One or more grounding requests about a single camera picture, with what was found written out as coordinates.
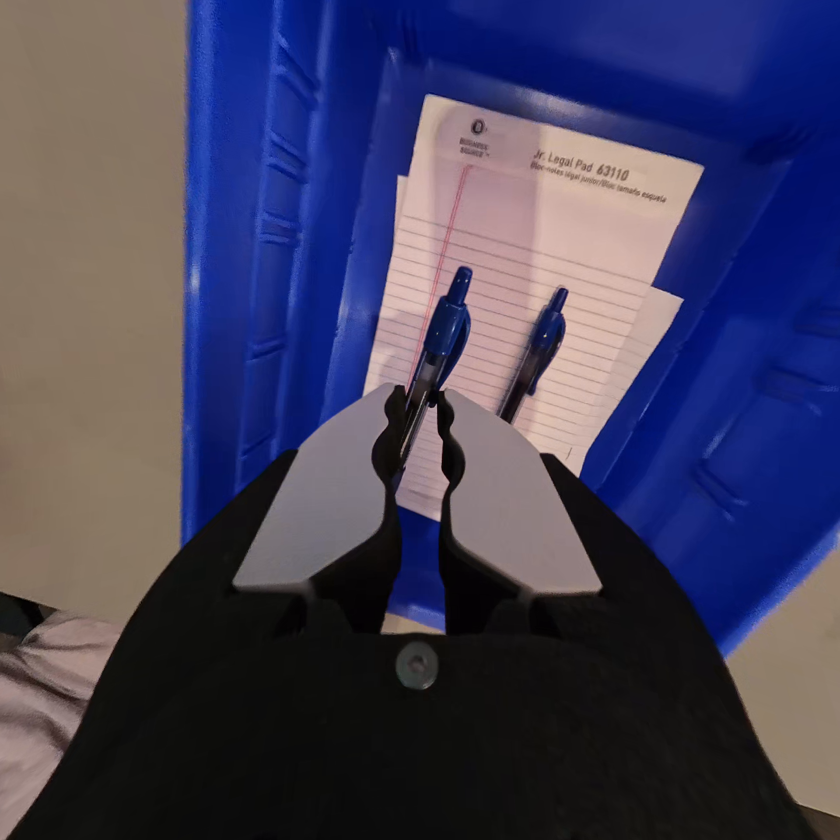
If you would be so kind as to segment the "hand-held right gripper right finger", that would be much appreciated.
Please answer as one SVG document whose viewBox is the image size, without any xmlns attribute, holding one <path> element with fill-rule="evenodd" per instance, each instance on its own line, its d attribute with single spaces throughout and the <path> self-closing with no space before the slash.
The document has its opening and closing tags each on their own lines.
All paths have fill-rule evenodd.
<svg viewBox="0 0 840 840">
<path fill-rule="evenodd" d="M 454 389 L 437 431 L 447 480 L 438 569 L 445 632 L 480 634 L 501 606 L 598 595 L 602 581 L 540 452 L 509 423 Z"/>
</svg>

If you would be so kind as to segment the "blue retractable pen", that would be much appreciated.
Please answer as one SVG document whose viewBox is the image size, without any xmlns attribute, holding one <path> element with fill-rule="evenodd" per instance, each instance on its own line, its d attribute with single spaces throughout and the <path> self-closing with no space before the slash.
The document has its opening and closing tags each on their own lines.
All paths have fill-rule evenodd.
<svg viewBox="0 0 840 840">
<path fill-rule="evenodd" d="M 567 288 L 557 287 L 534 323 L 518 367 L 497 410 L 499 418 L 509 425 L 515 424 L 526 399 L 535 395 L 543 374 L 564 341 L 564 305 L 568 295 Z"/>
<path fill-rule="evenodd" d="M 417 440 L 427 410 L 435 406 L 438 395 L 463 353 L 471 329 L 466 304 L 473 271 L 460 266 L 429 320 L 421 353 L 406 392 L 406 424 L 400 443 L 399 466 L 393 487 L 397 490 L 407 461 Z"/>
</svg>

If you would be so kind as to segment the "white lined notepad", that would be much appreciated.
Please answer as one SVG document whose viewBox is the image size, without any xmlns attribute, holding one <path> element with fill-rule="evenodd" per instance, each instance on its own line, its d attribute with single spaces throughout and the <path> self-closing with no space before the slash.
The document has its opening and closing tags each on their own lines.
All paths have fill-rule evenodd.
<svg viewBox="0 0 840 840">
<path fill-rule="evenodd" d="M 576 476 L 613 408 L 613 366 L 700 164 L 428 94 L 363 393 L 410 381 L 457 268 L 471 333 L 446 386 L 498 409 L 557 287 L 566 332 L 516 429 Z"/>
</svg>

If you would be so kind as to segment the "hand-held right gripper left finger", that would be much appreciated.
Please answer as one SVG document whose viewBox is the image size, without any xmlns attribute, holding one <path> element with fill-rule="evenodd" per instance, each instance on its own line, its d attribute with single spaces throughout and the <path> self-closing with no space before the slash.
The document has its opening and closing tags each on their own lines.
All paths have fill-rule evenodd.
<svg viewBox="0 0 840 840">
<path fill-rule="evenodd" d="M 239 592 L 333 602 L 358 634 L 379 634 L 402 566 L 395 479 L 406 392 L 384 384 L 294 454 L 233 579 Z"/>
</svg>

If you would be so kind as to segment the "blue plastic bin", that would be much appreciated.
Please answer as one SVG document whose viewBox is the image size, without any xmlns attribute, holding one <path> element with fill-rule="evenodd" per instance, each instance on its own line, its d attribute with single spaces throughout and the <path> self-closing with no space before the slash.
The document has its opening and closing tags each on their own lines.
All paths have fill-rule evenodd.
<svg viewBox="0 0 840 840">
<path fill-rule="evenodd" d="M 582 478 L 730 653 L 838 544 L 838 2 L 192 2 L 182 541 L 361 395 L 427 94 L 704 170 Z"/>
</svg>

